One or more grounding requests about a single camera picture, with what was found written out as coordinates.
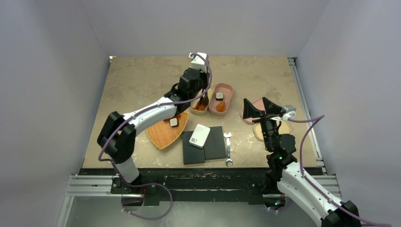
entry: beige oval bowl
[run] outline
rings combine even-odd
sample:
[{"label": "beige oval bowl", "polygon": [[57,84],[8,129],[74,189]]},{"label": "beige oval bowl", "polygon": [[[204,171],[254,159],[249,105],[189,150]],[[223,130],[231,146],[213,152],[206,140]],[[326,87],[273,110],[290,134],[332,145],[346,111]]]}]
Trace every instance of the beige oval bowl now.
[{"label": "beige oval bowl", "polygon": [[[223,92],[224,98],[223,101],[226,103],[226,110],[224,112],[219,112],[216,109],[216,106],[220,104],[221,101],[216,100],[216,93]],[[231,85],[225,83],[219,83],[216,85],[214,89],[214,93],[212,98],[209,100],[209,112],[213,115],[224,116],[227,113],[228,107],[230,106],[231,97],[233,96],[234,88]]]},{"label": "beige oval bowl", "polygon": [[[214,86],[211,85],[209,90],[208,90],[208,97],[209,97],[209,103],[210,103],[210,98],[212,97],[214,92]],[[196,106],[196,104],[198,103],[199,99],[192,101],[191,102],[191,107],[189,108],[189,112],[193,113],[193,114],[197,114],[197,115],[204,115],[207,111],[208,111],[208,107],[209,105],[206,107],[205,110],[203,111],[198,111],[198,110],[194,110],[193,107]]]}]

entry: tabletop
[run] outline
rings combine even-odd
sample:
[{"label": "tabletop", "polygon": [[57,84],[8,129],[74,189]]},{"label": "tabletop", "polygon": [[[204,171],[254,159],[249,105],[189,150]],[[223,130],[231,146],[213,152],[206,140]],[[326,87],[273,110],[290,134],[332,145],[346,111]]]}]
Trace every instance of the tabletop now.
[{"label": "tabletop", "polygon": [[[213,73],[212,84],[230,84],[234,94],[225,116],[211,113],[195,115],[189,113],[185,131],[194,130],[197,124],[208,127],[222,126],[230,132],[231,159],[233,167],[268,167],[264,143],[253,134],[253,126],[240,117],[243,99],[251,102],[267,97],[278,105],[293,105],[297,120],[305,120],[296,83],[293,79],[287,57],[259,56],[210,56]],[[141,109],[162,97],[171,86],[178,82],[183,71],[190,67],[188,57],[114,57],[106,79],[99,109],[89,139],[83,168],[109,168],[107,162],[99,162],[101,150],[96,139],[108,115]],[[307,130],[306,124],[290,122],[290,134],[296,138],[299,159],[299,145]],[[225,159],[209,160],[202,164],[183,164],[182,140],[178,139],[165,149],[157,149],[146,132],[136,137],[132,155],[137,167],[225,167]],[[316,167],[316,158],[311,141],[306,138],[303,148],[304,166]]]}]

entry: white wall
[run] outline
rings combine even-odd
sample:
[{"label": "white wall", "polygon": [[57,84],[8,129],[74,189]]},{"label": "white wall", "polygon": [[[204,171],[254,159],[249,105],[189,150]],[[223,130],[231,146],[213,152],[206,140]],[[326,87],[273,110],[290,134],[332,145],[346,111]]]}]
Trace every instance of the white wall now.
[{"label": "white wall", "polygon": [[108,57],[79,0],[0,7],[0,220],[55,226],[82,164]]},{"label": "white wall", "polygon": [[361,216],[401,223],[401,2],[330,1],[297,59],[324,162]]},{"label": "white wall", "polygon": [[328,0],[83,0],[109,55],[296,57]]}]

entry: table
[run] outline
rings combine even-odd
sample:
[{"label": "table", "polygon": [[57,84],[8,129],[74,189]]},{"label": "table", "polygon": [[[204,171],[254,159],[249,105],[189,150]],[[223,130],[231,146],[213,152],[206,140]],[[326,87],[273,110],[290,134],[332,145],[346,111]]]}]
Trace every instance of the table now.
[{"label": "table", "polygon": [[[234,87],[234,94],[224,117],[210,113],[199,116],[190,113],[185,131],[194,130],[200,123],[209,127],[222,126],[231,132],[231,159],[233,167],[267,167],[264,144],[258,141],[252,125],[245,123],[239,113],[243,99],[251,102],[267,97],[278,105],[296,107],[297,120],[304,120],[296,83],[286,57],[256,56],[210,56],[213,73],[212,84],[227,83]],[[114,57],[109,69],[89,139],[83,168],[110,168],[107,162],[99,162],[100,146],[96,143],[107,116],[117,111],[120,114],[138,110],[157,101],[177,83],[183,71],[190,66],[188,57]],[[299,150],[306,125],[290,122],[290,134],[296,137]],[[299,152],[294,154],[299,159]],[[137,167],[225,167],[225,159],[206,161],[203,164],[184,165],[182,140],[159,150],[149,140],[146,132],[136,137],[132,155]],[[303,149],[304,166],[316,167],[316,158],[307,138]]]}]

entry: metal wrench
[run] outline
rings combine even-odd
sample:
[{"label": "metal wrench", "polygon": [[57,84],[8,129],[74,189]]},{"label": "metal wrench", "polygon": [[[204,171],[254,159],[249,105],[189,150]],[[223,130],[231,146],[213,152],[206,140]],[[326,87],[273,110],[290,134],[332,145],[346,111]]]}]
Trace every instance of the metal wrench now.
[{"label": "metal wrench", "polygon": [[233,161],[231,161],[230,158],[230,138],[231,138],[231,133],[224,133],[224,137],[226,138],[227,141],[227,160],[226,160],[226,166],[228,167],[228,163],[231,164],[231,166],[233,165]]}]

